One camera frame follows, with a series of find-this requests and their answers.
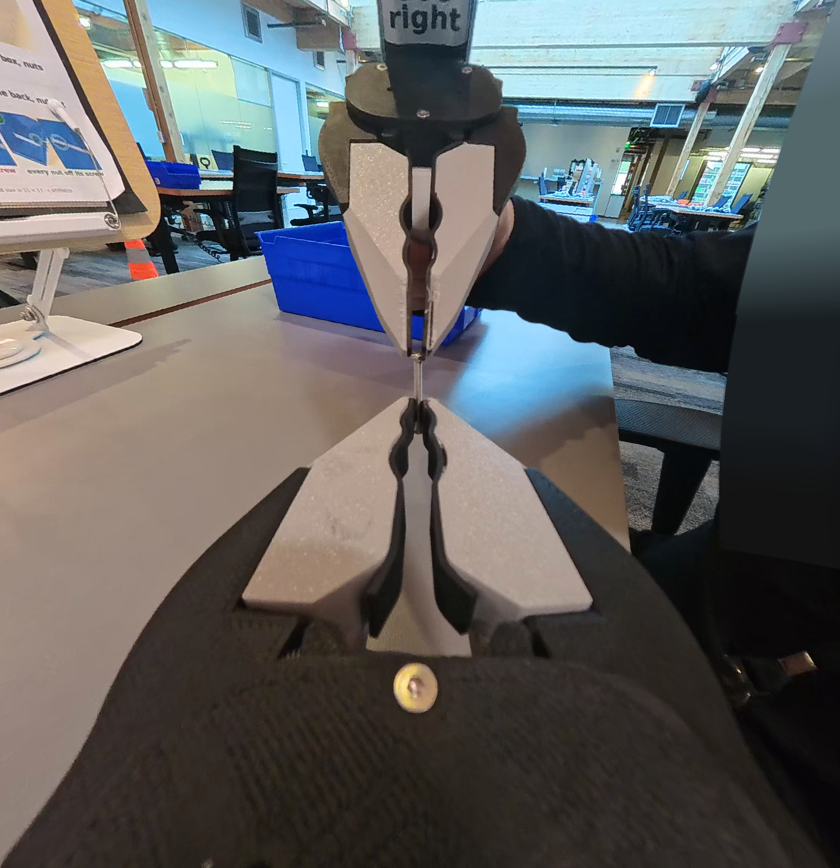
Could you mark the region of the black office chair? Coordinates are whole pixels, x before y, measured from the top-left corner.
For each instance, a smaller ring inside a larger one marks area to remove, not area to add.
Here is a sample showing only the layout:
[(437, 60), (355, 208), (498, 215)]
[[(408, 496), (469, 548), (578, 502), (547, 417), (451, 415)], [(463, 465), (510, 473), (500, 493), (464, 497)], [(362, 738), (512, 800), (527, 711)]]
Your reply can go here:
[(232, 261), (261, 252), (259, 233), (284, 227), (278, 156), (235, 145), (230, 195), (210, 209), (215, 241)]

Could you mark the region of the wooden background desk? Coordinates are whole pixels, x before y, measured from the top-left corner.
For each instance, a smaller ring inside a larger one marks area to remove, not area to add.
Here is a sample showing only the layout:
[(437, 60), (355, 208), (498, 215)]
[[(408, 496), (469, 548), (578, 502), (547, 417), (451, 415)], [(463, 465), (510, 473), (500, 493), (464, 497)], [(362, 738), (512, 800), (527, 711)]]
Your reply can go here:
[[(283, 196), (289, 193), (297, 192), (301, 186), (324, 181), (325, 177), (322, 173), (278, 175), (278, 193), (282, 199)], [(210, 216), (212, 206), (217, 201), (225, 199), (230, 195), (231, 186), (232, 184), (230, 186), (217, 185), (213, 188), (198, 190), (173, 190), (156, 187), (160, 199), (161, 217), (151, 237), (161, 256), (165, 270), (169, 274), (176, 273), (179, 267), (175, 262), (175, 251), (172, 242), (174, 230), (167, 220), (168, 215), (173, 212), (183, 211), (188, 206), (204, 205), (206, 206), (204, 213)]]

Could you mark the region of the blue plastic bin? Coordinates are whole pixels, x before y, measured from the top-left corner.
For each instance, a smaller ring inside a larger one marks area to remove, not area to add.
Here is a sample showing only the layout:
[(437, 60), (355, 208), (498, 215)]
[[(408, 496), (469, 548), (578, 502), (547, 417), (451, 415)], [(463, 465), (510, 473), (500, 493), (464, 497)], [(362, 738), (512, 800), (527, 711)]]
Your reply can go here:
[(257, 235), (280, 310), (383, 331), (344, 223), (295, 226)]

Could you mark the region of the person's right forearm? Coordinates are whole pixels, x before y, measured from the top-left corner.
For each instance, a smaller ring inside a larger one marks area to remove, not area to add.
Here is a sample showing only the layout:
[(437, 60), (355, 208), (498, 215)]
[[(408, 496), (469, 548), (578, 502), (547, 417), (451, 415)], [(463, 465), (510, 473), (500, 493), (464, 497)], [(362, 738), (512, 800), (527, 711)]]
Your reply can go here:
[(629, 233), (511, 200), (513, 227), (468, 296), (653, 363), (728, 371), (757, 224), (737, 232)]

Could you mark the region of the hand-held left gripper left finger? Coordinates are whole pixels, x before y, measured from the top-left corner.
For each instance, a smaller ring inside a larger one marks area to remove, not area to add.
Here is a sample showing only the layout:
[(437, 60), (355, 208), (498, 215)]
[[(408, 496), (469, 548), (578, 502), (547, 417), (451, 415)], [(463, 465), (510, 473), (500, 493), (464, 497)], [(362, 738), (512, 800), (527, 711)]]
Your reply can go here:
[(336, 627), (346, 644), (379, 636), (404, 569), (404, 476), (416, 401), (401, 398), (317, 458), (242, 600), (249, 609)]

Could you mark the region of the white document stand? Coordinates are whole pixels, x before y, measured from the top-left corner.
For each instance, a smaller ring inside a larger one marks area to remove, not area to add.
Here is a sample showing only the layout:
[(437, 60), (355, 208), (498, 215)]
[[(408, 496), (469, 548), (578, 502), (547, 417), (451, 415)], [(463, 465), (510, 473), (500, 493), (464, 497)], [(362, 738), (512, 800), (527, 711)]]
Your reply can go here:
[(35, 2), (70, 70), (80, 100), (108, 145), (125, 182), (115, 201), (0, 214), (0, 254), (37, 255), (33, 288), (0, 325), (0, 395), (133, 348), (142, 336), (110, 325), (51, 313), (61, 270), (71, 251), (142, 240), (160, 218), (154, 181), (73, 2)]

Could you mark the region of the person's right hand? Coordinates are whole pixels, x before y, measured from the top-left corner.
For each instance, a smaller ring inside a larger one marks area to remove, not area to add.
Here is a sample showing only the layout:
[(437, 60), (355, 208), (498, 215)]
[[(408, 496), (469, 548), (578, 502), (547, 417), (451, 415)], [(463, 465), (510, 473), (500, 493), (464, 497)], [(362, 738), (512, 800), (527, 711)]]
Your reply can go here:
[(491, 241), (490, 251), (481, 267), (480, 276), (485, 275), (503, 255), (514, 229), (514, 197), (510, 197), (498, 218)]

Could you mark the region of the blue storage bin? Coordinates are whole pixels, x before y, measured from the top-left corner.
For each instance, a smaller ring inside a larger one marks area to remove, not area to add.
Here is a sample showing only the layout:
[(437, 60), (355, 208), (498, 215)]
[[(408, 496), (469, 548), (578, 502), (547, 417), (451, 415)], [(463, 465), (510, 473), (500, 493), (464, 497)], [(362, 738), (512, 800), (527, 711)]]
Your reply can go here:
[(173, 190), (200, 189), (201, 177), (199, 170), (192, 163), (145, 160), (145, 164), (157, 188)]

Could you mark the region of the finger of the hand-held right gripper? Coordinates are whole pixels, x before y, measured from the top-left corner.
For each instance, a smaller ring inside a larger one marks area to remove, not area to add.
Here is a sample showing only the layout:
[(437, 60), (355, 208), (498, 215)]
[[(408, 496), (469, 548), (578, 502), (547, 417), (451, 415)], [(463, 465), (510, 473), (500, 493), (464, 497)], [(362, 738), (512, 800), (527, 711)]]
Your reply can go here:
[(377, 141), (350, 143), (343, 213), (349, 245), (382, 328), (402, 356), (410, 355), (412, 344), (403, 220), (409, 192), (405, 155)]
[(435, 162), (440, 221), (433, 231), (425, 316), (425, 352), (434, 354), (462, 311), (498, 225), (493, 208), (495, 148), (461, 144)]

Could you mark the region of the plain wooden column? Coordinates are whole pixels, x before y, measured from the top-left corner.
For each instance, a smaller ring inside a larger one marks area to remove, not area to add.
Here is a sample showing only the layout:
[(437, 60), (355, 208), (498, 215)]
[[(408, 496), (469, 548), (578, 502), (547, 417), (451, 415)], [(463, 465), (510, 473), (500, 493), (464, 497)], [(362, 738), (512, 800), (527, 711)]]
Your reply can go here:
[(160, 49), (146, 1), (124, 1), (125, 13), (134, 49), (142, 65), (146, 99), (153, 111), (165, 159), (185, 162), (186, 155), (179, 133), (165, 71), (160, 63)]
[(755, 201), (772, 178), (784, 137), (826, 33), (829, 7), (800, 12), (765, 47), (727, 49), (684, 132), (660, 156), (652, 191), (711, 205), (743, 194)]

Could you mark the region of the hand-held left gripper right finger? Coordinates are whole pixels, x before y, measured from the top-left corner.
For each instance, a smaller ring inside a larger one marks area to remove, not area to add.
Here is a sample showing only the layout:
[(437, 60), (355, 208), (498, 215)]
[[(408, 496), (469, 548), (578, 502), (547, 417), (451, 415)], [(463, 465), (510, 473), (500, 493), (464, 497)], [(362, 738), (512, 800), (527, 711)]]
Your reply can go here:
[(528, 469), (434, 398), (420, 431), (421, 650), (551, 657), (538, 620), (593, 598)]

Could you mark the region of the printed instruction sheet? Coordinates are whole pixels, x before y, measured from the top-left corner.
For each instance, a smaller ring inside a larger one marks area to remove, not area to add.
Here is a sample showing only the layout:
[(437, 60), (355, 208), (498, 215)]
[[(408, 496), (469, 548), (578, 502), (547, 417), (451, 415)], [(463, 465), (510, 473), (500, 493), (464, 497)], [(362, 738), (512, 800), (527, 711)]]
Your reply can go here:
[(40, 7), (0, 1), (0, 214), (93, 208), (125, 191)]

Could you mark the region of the grey desk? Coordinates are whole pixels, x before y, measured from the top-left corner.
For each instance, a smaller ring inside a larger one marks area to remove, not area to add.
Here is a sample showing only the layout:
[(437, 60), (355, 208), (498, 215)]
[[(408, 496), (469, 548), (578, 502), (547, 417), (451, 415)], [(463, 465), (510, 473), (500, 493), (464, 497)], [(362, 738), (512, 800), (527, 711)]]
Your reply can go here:
[[(241, 280), (135, 324), (129, 351), (0, 397), (0, 864), (176, 581), (412, 391), (384, 335), (283, 314), (268, 281)], [(628, 545), (606, 348), (488, 309), (425, 370), (428, 395)], [(467, 655), (435, 605), (422, 443), (410, 454), (404, 590), (369, 647)]]

